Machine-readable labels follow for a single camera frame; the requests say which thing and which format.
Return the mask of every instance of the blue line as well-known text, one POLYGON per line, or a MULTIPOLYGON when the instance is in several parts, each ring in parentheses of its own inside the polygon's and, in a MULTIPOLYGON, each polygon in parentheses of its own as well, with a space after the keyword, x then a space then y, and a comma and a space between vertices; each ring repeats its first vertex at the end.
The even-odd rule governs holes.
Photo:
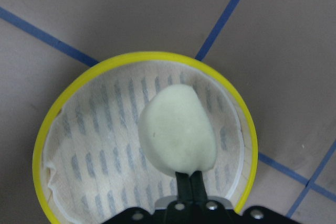
POLYGON ((199 52, 197 53, 195 59, 202 61, 206 54, 209 52, 210 47, 215 42, 218 34, 221 32, 223 27, 225 26, 226 22, 230 18, 232 12, 238 5, 240 0, 230 0, 228 5, 226 6, 225 10, 223 11, 222 15, 220 16, 219 20, 217 21, 216 25, 210 32, 209 36, 205 40, 203 46, 200 48, 199 52))
POLYGON ((308 183, 308 180, 306 178, 304 178, 300 174, 297 174, 296 172, 289 169, 288 167, 285 167, 284 165, 281 165, 280 163, 276 162, 275 160, 266 156, 265 154, 259 152, 258 158, 263 163, 265 163, 265 164, 273 167, 274 169, 286 174, 287 176, 295 179, 296 181, 300 182, 301 184, 306 185, 308 183))
POLYGON ((321 187, 317 184, 312 184, 311 189, 313 189, 314 191, 317 191, 318 193, 322 194, 326 198, 336 202, 336 194, 333 194, 332 192, 324 189, 323 187, 321 187))
POLYGON ((309 189, 311 189, 313 187, 313 185, 315 184, 315 180, 318 178, 318 176, 322 172, 323 168, 326 166, 327 162, 329 161, 329 159, 331 158, 331 156, 332 156, 332 154, 334 153, 335 150, 336 150, 336 140, 333 142, 333 144, 329 148, 328 152, 326 153, 326 155, 322 159, 320 165, 315 170, 315 172, 314 172, 313 176, 311 177, 311 179, 309 180, 307 186, 302 190, 299 197, 296 199, 294 204, 289 209, 288 213, 286 214, 286 216, 288 218, 290 218, 294 214, 294 212, 299 207, 299 205, 302 202, 302 200, 304 199, 304 197, 307 195, 309 189))
POLYGON ((94 66, 98 63, 97 60, 87 56, 86 54, 82 53, 81 51, 71 47, 68 44, 58 40, 57 38, 53 37, 52 35, 42 31, 41 29, 33 26, 32 24, 24 21, 23 19, 19 18, 18 16, 10 13, 9 11, 0 7, 0 18, 9 22, 10 24, 16 26, 17 28, 29 33, 30 35, 34 36, 35 38, 43 41, 44 43, 56 48, 57 50, 65 53, 66 55, 79 60, 80 62, 88 65, 89 67, 94 66))

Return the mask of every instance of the tile floor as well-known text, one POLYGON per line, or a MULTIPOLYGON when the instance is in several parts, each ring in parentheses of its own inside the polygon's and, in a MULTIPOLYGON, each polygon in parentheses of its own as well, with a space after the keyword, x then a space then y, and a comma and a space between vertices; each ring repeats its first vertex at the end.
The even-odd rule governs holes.
POLYGON ((32 153, 61 91, 130 51, 197 57, 241 93, 259 165, 246 202, 336 220, 336 0, 0 0, 0 223, 48 223, 32 153))

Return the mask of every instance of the table surface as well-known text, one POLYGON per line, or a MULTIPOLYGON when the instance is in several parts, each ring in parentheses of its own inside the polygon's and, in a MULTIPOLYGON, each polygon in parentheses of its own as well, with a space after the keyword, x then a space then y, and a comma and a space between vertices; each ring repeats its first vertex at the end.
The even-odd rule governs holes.
POLYGON ((0 223, 48 223, 32 155, 52 103, 132 51, 196 57, 240 92, 259 162, 245 208, 336 219, 336 0, 0 0, 0 223))

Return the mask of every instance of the white paper towel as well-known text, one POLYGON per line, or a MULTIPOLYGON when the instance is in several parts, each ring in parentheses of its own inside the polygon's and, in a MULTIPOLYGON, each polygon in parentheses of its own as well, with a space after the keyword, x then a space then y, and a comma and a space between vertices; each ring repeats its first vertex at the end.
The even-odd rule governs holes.
POLYGON ((102 223, 125 208, 154 211, 157 199, 176 195, 176 181, 144 157, 137 121, 161 89, 191 85, 214 127, 218 154, 204 173, 208 195, 233 195, 243 167, 244 141, 227 91, 201 71, 171 61, 146 61, 112 69, 93 79, 63 106, 43 151, 49 188, 73 223, 102 223))

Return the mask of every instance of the silver screw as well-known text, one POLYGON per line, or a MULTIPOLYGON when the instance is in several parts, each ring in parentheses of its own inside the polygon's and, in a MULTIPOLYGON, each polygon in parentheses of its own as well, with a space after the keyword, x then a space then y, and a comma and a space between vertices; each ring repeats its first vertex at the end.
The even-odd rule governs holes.
POLYGON ((205 204, 206 208, 209 210, 216 210, 217 209, 217 204, 214 201, 209 201, 207 204, 205 204))
POLYGON ((184 204, 183 203, 177 203, 175 205, 175 209, 178 210, 178 211, 181 211, 185 208, 184 204))
POLYGON ((143 214, 140 212, 136 212, 135 214, 132 215, 133 220, 141 220, 143 218, 143 214))
POLYGON ((261 220, 264 217, 264 214, 259 209, 253 209, 250 215, 257 220, 261 220))

